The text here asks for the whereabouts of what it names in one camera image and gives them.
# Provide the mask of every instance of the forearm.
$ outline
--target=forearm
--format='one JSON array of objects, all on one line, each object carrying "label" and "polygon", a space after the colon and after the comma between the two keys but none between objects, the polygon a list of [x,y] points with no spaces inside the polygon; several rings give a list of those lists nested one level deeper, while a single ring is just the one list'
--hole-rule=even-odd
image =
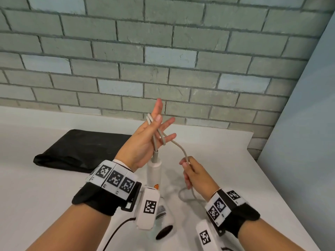
[{"label": "forearm", "polygon": [[245,251],[304,251],[262,219],[247,220],[238,237]]},{"label": "forearm", "polygon": [[110,220],[86,204],[71,205],[27,251],[96,251]]}]

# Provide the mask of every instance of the gray brick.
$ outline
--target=gray brick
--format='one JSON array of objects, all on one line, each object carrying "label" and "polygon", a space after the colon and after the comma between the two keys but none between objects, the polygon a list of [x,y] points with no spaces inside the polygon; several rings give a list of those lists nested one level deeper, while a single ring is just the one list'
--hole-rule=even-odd
[{"label": "gray brick", "polygon": [[[163,115],[163,121],[162,122],[166,122],[167,120],[169,120],[172,116],[170,115]],[[185,125],[185,118],[182,117],[175,117],[174,116],[174,123],[173,124],[179,124],[179,125]]]},{"label": "gray brick", "polygon": [[215,88],[218,77],[218,73],[171,69],[169,84]]},{"label": "gray brick", "polygon": [[78,106],[59,106],[62,112],[101,115],[101,110],[96,108]]},{"label": "gray brick", "polygon": [[190,101],[210,105],[235,106],[238,96],[239,94],[234,92],[192,89]]},{"label": "gray brick", "polygon": [[258,149],[262,150],[267,142],[265,138],[252,138],[249,142],[249,149]]},{"label": "gray brick", "polygon": [[280,56],[287,36],[233,32],[228,51],[247,54]]},{"label": "gray brick", "polygon": [[264,93],[269,82],[270,78],[222,74],[217,88],[227,91]]},{"label": "gray brick", "polygon": [[0,0],[0,7],[15,8],[15,9],[28,9],[27,0]]},{"label": "gray brick", "polygon": [[273,78],[268,89],[266,90],[266,94],[291,96],[295,85],[296,81]]},{"label": "gray brick", "polygon": [[124,119],[134,119],[134,120],[143,120],[142,113],[134,113],[128,111],[117,111],[117,110],[102,110],[102,114],[108,117],[115,118],[124,118]]},{"label": "gray brick", "polygon": [[46,73],[14,70],[5,72],[11,84],[52,88],[50,77]]},{"label": "gray brick", "polygon": [[47,110],[47,111],[59,111],[58,105],[53,105],[53,104],[29,102],[29,101],[18,101],[18,104],[22,108],[31,108],[31,109]]},{"label": "gray brick", "polygon": [[86,0],[89,15],[143,20],[143,0]]},{"label": "gray brick", "polygon": [[155,103],[154,99],[122,97],[123,110],[126,111],[151,113]]},{"label": "gray brick", "polygon": [[255,115],[256,111],[253,110],[213,106],[209,118],[215,120],[251,123]]},{"label": "gray brick", "polygon": [[51,75],[55,88],[70,91],[98,92],[94,78],[73,77],[69,75]]},{"label": "gray brick", "polygon": [[210,106],[169,101],[166,105],[166,114],[195,118],[207,118],[209,109]]},{"label": "gray brick", "polygon": [[143,97],[143,84],[98,79],[99,92],[114,95]]},{"label": "gray brick", "polygon": [[143,62],[143,47],[129,44],[93,42],[94,56],[102,60]]},{"label": "gray brick", "polygon": [[35,100],[31,88],[0,84],[0,98]]},{"label": "gray brick", "polygon": [[145,20],[171,24],[200,24],[203,3],[170,0],[146,0]]},{"label": "gray brick", "polygon": [[93,60],[71,60],[73,74],[90,77],[119,78],[117,63],[104,63]]},{"label": "gray brick", "polygon": [[299,78],[307,62],[255,57],[250,65],[248,74],[268,75],[283,78]]},{"label": "gray brick", "polygon": [[205,70],[246,73],[251,57],[237,54],[199,52],[197,68]]},{"label": "gray brick", "polygon": [[304,0],[240,0],[240,3],[245,4],[288,7],[288,8],[300,8],[303,2]]},{"label": "gray brick", "polygon": [[5,16],[0,12],[0,30],[9,31]]},{"label": "gray brick", "polygon": [[308,10],[335,10],[335,0],[306,0],[304,9]]},{"label": "gray brick", "polygon": [[63,35],[59,16],[25,11],[6,11],[13,31]]},{"label": "gray brick", "polygon": [[74,16],[61,16],[66,36],[116,40],[115,21]]},{"label": "gray brick", "polygon": [[215,128],[228,128],[229,122],[187,118],[186,125],[206,126],[206,127],[215,127]]},{"label": "gray brick", "polygon": [[224,51],[228,37],[228,31],[176,26],[173,46]]},{"label": "gray brick", "polygon": [[8,83],[7,82],[7,79],[6,79],[6,77],[5,77],[5,75],[4,75],[4,73],[0,70],[0,83],[1,84],[6,84],[6,83]]},{"label": "gray brick", "polygon": [[254,123],[274,126],[279,116],[279,113],[258,111]]},{"label": "gray brick", "polygon": [[33,10],[85,14],[84,0],[29,0],[29,3]]},{"label": "gray brick", "polygon": [[171,46],[172,26],[118,21],[119,41]]},{"label": "gray brick", "polygon": [[16,100],[12,99],[0,99],[0,106],[11,106],[11,107],[18,107],[19,104]]},{"label": "gray brick", "polygon": [[266,12],[267,9],[209,4],[204,25],[260,31]]},{"label": "gray brick", "polygon": [[169,69],[155,66],[120,64],[121,79],[167,84]]},{"label": "gray brick", "polygon": [[182,49],[145,47],[145,63],[194,68],[197,52]]},{"label": "gray brick", "polygon": [[330,14],[270,10],[263,31],[320,36]]},{"label": "gray brick", "polygon": [[254,133],[253,137],[268,138],[273,130],[273,127],[244,123],[231,123],[229,129],[251,131]]},{"label": "gray brick", "polygon": [[41,38],[46,54],[92,58],[91,43],[85,40]]},{"label": "gray brick", "polygon": [[28,70],[71,74],[68,59],[52,56],[22,54],[22,61]]},{"label": "gray brick", "polygon": [[0,52],[0,67],[24,69],[20,55]]},{"label": "gray brick", "polygon": [[241,93],[236,107],[278,111],[281,112],[286,105],[287,98],[272,97]]},{"label": "gray brick", "polygon": [[290,37],[283,56],[309,59],[318,41],[318,39]]},{"label": "gray brick", "polygon": [[75,92],[44,88],[33,88],[33,90],[38,101],[78,105],[78,99]]},{"label": "gray brick", "polygon": [[188,101],[190,97],[190,89],[168,85],[144,85],[144,97],[161,98],[165,100]]},{"label": "gray brick", "polygon": [[0,50],[42,53],[37,36],[0,33]]},{"label": "gray brick", "polygon": [[78,92],[81,106],[121,109],[121,97],[107,94]]},{"label": "gray brick", "polygon": [[261,152],[262,152],[261,150],[256,150],[256,149],[247,149],[247,150],[255,160],[258,159],[259,155],[261,155]]}]

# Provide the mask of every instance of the black bag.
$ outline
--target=black bag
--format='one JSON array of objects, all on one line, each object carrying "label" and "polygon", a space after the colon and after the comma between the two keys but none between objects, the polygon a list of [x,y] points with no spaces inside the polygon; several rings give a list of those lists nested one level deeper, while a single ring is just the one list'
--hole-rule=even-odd
[{"label": "black bag", "polygon": [[70,130],[34,163],[68,171],[92,172],[102,161],[112,161],[131,135]]}]

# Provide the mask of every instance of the brick wall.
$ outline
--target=brick wall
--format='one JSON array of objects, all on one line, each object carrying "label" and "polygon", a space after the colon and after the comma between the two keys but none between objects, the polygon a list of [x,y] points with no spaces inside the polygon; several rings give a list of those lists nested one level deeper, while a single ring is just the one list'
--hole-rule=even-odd
[{"label": "brick wall", "polygon": [[0,105],[253,131],[257,158],[335,0],[0,0]]}]

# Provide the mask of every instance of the black cable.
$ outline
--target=black cable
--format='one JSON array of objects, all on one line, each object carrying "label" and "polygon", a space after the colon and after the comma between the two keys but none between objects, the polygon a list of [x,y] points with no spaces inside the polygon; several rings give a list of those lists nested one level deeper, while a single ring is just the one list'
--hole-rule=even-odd
[{"label": "black cable", "polygon": [[221,248],[221,250],[229,250],[229,251],[234,251],[234,250],[232,250],[232,249],[230,249],[230,248],[228,248],[228,247],[222,247],[222,248]]},{"label": "black cable", "polygon": [[115,233],[120,229],[121,226],[123,226],[125,223],[127,223],[128,221],[134,221],[136,218],[129,218],[126,221],[124,221],[122,224],[120,224],[116,230],[113,232],[113,234],[111,235],[111,237],[109,238],[109,240],[107,241],[107,244],[105,245],[105,247],[103,248],[103,251],[106,250],[108,244],[110,243],[111,239],[113,238],[113,236],[115,235]]}]

